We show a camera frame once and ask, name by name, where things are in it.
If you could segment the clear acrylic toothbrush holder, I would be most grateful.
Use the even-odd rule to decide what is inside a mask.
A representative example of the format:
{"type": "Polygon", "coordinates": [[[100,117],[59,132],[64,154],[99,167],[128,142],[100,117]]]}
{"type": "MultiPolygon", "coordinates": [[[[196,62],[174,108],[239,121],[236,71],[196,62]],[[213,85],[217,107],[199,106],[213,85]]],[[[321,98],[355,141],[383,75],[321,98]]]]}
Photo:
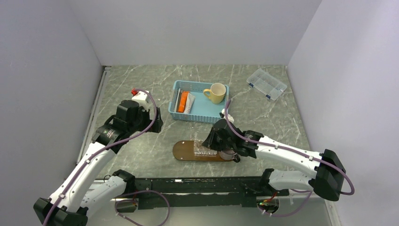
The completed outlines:
{"type": "Polygon", "coordinates": [[[201,140],[194,140],[193,152],[195,156],[215,157],[217,155],[217,151],[203,146],[202,143],[201,140]]]}

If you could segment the brown wooden oval tray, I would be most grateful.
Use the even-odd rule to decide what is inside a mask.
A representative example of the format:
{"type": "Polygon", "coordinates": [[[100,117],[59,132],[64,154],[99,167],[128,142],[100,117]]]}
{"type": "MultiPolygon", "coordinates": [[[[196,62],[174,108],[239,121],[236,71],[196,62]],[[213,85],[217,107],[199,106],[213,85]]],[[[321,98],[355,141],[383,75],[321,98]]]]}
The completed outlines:
{"type": "Polygon", "coordinates": [[[193,152],[194,140],[182,140],[175,143],[172,153],[179,161],[214,161],[214,162],[228,162],[223,160],[217,151],[215,157],[195,156],[193,152]]]}

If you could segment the light blue plastic basket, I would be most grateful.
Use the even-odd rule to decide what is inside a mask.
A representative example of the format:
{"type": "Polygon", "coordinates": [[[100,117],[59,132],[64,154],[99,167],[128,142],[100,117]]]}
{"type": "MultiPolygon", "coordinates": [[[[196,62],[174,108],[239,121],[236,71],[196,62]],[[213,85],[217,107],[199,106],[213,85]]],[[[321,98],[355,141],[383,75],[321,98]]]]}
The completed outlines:
{"type": "Polygon", "coordinates": [[[221,119],[219,113],[224,109],[226,101],[229,98],[229,86],[223,101],[219,104],[213,104],[204,94],[203,90],[209,89],[211,83],[176,80],[172,88],[172,97],[169,102],[168,112],[174,120],[195,121],[214,124],[221,119]],[[177,90],[189,91],[196,98],[189,114],[174,112],[174,105],[177,96],[177,90]]]}

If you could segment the purple ceramic mug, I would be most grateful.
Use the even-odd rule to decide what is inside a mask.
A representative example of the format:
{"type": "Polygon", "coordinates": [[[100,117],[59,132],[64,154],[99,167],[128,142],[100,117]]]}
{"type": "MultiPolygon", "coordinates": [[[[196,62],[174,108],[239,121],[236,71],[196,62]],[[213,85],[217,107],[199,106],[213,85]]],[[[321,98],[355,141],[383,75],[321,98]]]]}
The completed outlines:
{"type": "Polygon", "coordinates": [[[233,150],[219,151],[218,154],[223,160],[240,162],[240,156],[233,150]]]}

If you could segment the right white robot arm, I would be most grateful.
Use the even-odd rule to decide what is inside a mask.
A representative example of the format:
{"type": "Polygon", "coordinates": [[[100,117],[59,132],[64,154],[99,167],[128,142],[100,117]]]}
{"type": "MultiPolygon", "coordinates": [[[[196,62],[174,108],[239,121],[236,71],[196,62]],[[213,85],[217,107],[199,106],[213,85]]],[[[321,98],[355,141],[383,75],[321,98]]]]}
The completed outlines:
{"type": "Polygon", "coordinates": [[[225,119],[217,121],[203,147],[226,153],[235,162],[241,157],[280,161],[294,170],[265,169],[259,189],[264,195],[294,189],[314,192],[319,197],[338,201],[346,170],[334,151],[319,153],[277,142],[253,130],[241,131],[225,119]]]}

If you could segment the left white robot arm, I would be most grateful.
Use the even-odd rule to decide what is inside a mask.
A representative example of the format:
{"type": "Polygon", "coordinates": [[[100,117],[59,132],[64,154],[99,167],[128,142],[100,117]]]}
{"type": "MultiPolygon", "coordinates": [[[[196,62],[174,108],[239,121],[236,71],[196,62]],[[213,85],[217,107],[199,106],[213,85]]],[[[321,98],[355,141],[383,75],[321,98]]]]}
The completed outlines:
{"type": "Polygon", "coordinates": [[[130,137],[145,132],[159,133],[163,121],[160,108],[155,107],[150,119],[148,105],[123,100],[116,113],[99,127],[72,173],[48,198],[39,198],[33,209],[44,226],[84,226],[102,204],[122,196],[128,198],[137,191],[136,178],[118,170],[101,186],[87,194],[97,175],[121,150],[130,137]]]}

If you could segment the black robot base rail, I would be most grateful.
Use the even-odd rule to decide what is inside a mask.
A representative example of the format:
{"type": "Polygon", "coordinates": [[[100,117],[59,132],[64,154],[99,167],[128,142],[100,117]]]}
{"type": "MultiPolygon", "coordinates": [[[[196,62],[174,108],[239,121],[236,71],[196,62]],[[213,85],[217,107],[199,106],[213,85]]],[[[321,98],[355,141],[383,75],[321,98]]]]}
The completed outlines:
{"type": "Polygon", "coordinates": [[[210,178],[136,178],[118,198],[138,202],[139,210],[160,207],[241,206],[256,207],[263,198],[288,196],[274,192],[260,176],[210,178]]]}

